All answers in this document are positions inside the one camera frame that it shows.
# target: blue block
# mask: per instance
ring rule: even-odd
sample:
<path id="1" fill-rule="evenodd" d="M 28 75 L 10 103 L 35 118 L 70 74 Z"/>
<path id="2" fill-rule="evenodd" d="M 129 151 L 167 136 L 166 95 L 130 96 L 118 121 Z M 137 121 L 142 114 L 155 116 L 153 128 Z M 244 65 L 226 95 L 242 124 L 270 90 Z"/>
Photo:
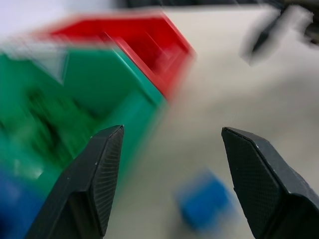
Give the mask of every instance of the blue block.
<path id="1" fill-rule="evenodd" d="M 226 188 L 211 172 L 184 187 L 176 199 L 184 221 L 197 231 L 213 227 L 230 205 Z"/>

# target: black object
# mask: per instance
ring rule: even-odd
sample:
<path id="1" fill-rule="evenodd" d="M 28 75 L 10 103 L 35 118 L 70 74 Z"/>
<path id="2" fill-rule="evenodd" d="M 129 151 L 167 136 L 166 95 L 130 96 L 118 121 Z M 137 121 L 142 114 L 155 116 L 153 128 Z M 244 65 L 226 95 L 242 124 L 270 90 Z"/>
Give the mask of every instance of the black object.
<path id="1" fill-rule="evenodd" d="M 128 7 L 257 4 L 258 0 L 126 0 Z"/>
<path id="2" fill-rule="evenodd" d="M 259 34 L 255 44 L 253 45 L 250 54 L 253 56 L 255 53 L 257 53 L 261 47 L 266 43 L 266 41 L 271 37 L 271 34 L 273 34 L 273 31 L 276 29 L 276 26 L 278 25 L 279 20 L 283 16 L 283 13 L 286 11 L 286 7 L 284 7 L 278 16 L 275 17 L 266 27 L 265 29 Z"/>
<path id="3" fill-rule="evenodd" d="M 319 238 L 319 197 L 265 139 L 223 128 L 234 190 L 256 239 Z"/>
<path id="4" fill-rule="evenodd" d="M 123 126 L 93 136 L 63 171 L 26 239 L 101 239 L 115 194 Z"/>
<path id="5" fill-rule="evenodd" d="M 319 0 L 265 0 L 265 3 L 272 5 L 280 11 L 279 16 L 273 19 L 263 31 L 256 37 L 254 45 L 248 49 L 248 55 L 255 55 L 269 38 L 273 35 L 279 20 L 284 12 L 292 5 L 298 5 L 313 14 L 313 22 L 305 29 L 305 38 L 309 43 L 319 45 Z"/>

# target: table surface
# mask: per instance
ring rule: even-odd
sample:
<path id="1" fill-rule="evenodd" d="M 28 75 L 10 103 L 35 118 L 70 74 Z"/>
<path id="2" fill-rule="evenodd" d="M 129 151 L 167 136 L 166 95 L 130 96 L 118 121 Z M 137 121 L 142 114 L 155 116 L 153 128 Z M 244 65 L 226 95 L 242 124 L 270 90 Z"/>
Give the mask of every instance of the table surface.
<path id="1" fill-rule="evenodd" d="M 53 0 L 37 8 L 27 3 L 14 8 L 8 3 L 6 9 L 14 9 L 15 14 L 0 14 L 0 21 L 7 23 L 1 25 L 0 37 L 70 14 Z M 196 61 L 128 176 L 113 207 L 106 238 L 201 237 L 181 224 L 172 193 L 203 168 L 212 170 L 233 193 L 220 136 L 223 126 L 268 139 L 319 192 L 319 53 L 302 43 L 298 33 L 306 14 L 293 12 L 295 18 L 287 18 L 278 48 L 250 66 L 240 52 L 249 33 L 273 12 L 269 8 L 208 6 L 165 11 L 195 49 Z M 237 211 L 231 226 L 214 238 L 253 238 L 240 207 Z"/>

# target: red bin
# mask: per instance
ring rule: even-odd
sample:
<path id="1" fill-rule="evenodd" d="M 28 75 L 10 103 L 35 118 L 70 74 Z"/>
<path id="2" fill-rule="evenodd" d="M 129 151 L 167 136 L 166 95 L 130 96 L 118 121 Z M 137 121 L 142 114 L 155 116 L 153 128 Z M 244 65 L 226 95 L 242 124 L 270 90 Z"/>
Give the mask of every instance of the red bin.
<path id="1" fill-rule="evenodd" d="M 189 43 L 164 14 L 81 15 L 62 24 L 49 28 L 51 37 L 116 42 L 166 99 L 193 55 Z"/>

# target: green container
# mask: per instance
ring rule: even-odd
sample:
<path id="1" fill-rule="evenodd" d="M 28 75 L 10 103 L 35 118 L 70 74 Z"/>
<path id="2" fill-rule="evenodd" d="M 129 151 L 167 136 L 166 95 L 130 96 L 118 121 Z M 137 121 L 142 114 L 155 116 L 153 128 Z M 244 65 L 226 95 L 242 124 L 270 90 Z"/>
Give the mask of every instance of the green container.
<path id="1" fill-rule="evenodd" d="M 31 60 L 0 56 L 0 115 L 24 104 L 26 88 L 37 86 L 48 96 L 67 94 L 81 106 L 105 116 L 96 132 L 123 124 L 119 183 L 165 99 L 119 48 L 68 48 L 61 71 L 63 86 Z M 35 185 L 47 196 L 63 169 L 35 153 L 26 152 L 0 135 L 0 164 L 14 176 Z"/>

